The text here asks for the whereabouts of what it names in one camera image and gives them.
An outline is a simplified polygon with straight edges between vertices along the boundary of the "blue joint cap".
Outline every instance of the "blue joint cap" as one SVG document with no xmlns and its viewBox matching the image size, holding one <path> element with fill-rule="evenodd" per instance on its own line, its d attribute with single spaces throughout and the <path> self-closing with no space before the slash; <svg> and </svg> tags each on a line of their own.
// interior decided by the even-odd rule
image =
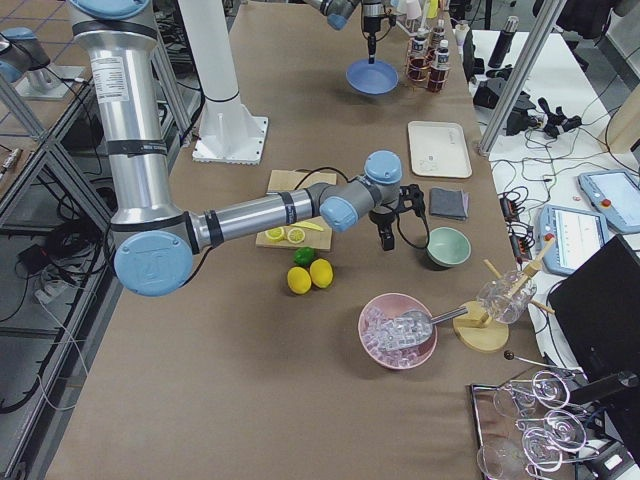
<svg viewBox="0 0 640 480">
<path fill-rule="evenodd" d="M 336 232 L 344 232 L 358 221 L 356 209 L 341 197 L 329 197 L 320 205 L 320 215 Z"/>
<path fill-rule="evenodd" d="M 378 150 L 367 158 L 364 173 L 374 182 L 393 185 L 402 180 L 402 162 L 400 157 L 388 150 Z"/>
<path fill-rule="evenodd" d="M 151 0 L 69 0 L 83 13 L 99 20 L 125 20 L 142 12 Z"/>
<path fill-rule="evenodd" d="M 189 278 L 192 265 L 193 255 L 187 242 L 161 230 L 127 238 L 114 260 L 120 282 L 132 292 L 148 297 L 180 288 Z"/>
<path fill-rule="evenodd" d="M 36 40 L 36 34 L 27 27 L 13 27 L 2 31 L 7 40 Z"/>
<path fill-rule="evenodd" d="M 327 23 L 331 25 L 334 30 L 342 30 L 347 24 L 347 19 L 337 13 L 330 13 L 327 15 Z"/>
<path fill-rule="evenodd" d="M 20 70 L 18 70 L 13 65 L 0 60 L 0 75 L 2 75 L 2 78 L 4 78 L 7 82 L 13 83 L 18 81 L 18 79 L 22 76 L 22 72 L 20 72 Z"/>
</svg>

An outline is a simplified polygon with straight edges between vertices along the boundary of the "computer monitor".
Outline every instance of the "computer monitor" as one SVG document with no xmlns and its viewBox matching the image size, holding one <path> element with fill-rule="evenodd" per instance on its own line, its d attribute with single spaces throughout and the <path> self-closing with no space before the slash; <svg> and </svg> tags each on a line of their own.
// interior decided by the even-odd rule
<svg viewBox="0 0 640 480">
<path fill-rule="evenodd" d="M 623 370 L 640 375 L 640 259 L 622 236 L 565 279 L 549 302 L 589 382 Z M 640 463 L 640 387 L 601 403 Z"/>
</svg>

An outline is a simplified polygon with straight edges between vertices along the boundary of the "white tray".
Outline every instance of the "white tray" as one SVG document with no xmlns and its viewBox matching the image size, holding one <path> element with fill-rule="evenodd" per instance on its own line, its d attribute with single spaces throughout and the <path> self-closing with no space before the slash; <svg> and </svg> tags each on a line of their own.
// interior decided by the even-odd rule
<svg viewBox="0 0 640 480">
<path fill-rule="evenodd" d="M 469 178 L 471 163 L 457 123 L 409 122 L 411 170 L 423 177 Z"/>
</svg>

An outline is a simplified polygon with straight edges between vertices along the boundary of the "yellow lemon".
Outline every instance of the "yellow lemon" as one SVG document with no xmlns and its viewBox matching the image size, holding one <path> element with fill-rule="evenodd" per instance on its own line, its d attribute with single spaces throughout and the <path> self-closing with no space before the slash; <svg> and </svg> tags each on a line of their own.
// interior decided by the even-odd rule
<svg viewBox="0 0 640 480">
<path fill-rule="evenodd" d="M 264 234 L 272 242 L 279 242 L 280 240 L 284 240 L 284 228 L 283 227 L 271 228 L 271 229 L 267 230 L 266 232 L 264 232 Z"/>
<path fill-rule="evenodd" d="M 293 267 L 287 273 L 287 284 L 293 293 L 303 295 L 311 289 L 311 277 L 302 267 Z"/>
<path fill-rule="evenodd" d="M 304 230 L 302 230 L 301 228 L 298 228 L 298 227 L 293 227 L 287 233 L 287 240 L 289 240 L 289 242 L 294 243 L 294 244 L 295 243 L 302 243 L 302 242 L 304 242 L 304 237 L 305 236 L 306 236 L 306 234 L 304 233 Z"/>
<path fill-rule="evenodd" d="M 333 268 L 324 258 L 319 258 L 311 264 L 311 281 L 318 288 L 327 288 L 333 282 Z"/>
</svg>

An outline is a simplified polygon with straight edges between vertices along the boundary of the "lime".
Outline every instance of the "lime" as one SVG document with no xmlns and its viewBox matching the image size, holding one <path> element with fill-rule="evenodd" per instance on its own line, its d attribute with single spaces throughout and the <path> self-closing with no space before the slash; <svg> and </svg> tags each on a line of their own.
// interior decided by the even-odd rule
<svg viewBox="0 0 640 480">
<path fill-rule="evenodd" d="M 304 230 L 298 227 L 293 227 L 287 232 L 287 240 L 293 244 L 304 242 L 305 236 L 306 234 L 304 233 Z"/>
<path fill-rule="evenodd" d="M 318 288 L 327 288 L 333 282 L 333 268 L 324 258 L 319 258 L 311 264 L 311 281 Z"/>
<path fill-rule="evenodd" d="M 300 247 L 293 254 L 293 263 L 300 267 L 308 267 L 316 258 L 316 251 L 311 247 Z"/>
<path fill-rule="evenodd" d="M 280 240 L 284 240 L 284 227 L 271 228 L 264 232 L 264 234 L 270 241 L 279 242 Z"/>
<path fill-rule="evenodd" d="M 293 267 L 287 272 L 287 285 L 293 293 L 304 295 L 311 289 L 311 277 L 302 267 Z"/>
</svg>

